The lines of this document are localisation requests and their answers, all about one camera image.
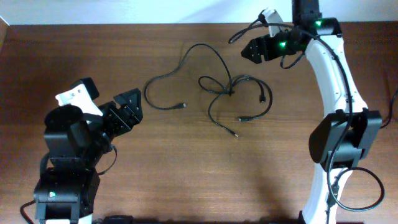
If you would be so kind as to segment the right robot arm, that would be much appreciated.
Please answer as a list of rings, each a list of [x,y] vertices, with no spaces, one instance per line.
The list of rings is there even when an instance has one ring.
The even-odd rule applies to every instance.
[[[285,24],[274,9],[260,12],[251,29],[269,34],[252,39],[241,55],[259,64],[301,51],[315,72],[324,116],[308,140],[315,164],[310,196],[299,223],[335,223],[336,210],[350,175],[360,170],[382,124],[380,112],[369,110],[346,62],[343,33],[334,17],[324,18],[318,1],[293,1],[293,24]]]

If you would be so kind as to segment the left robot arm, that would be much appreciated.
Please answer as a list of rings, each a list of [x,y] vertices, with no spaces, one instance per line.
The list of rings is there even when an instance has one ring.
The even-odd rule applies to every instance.
[[[102,173],[96,165],[114,151],[114,138],[130,132],[143,119],[138,88],[97,106],[99,91],[92,78],[76,81],[56,95],[58,107],[45,117],[49,149],[40,162],[34,189],[35,217],[40,223],[90,223]]]

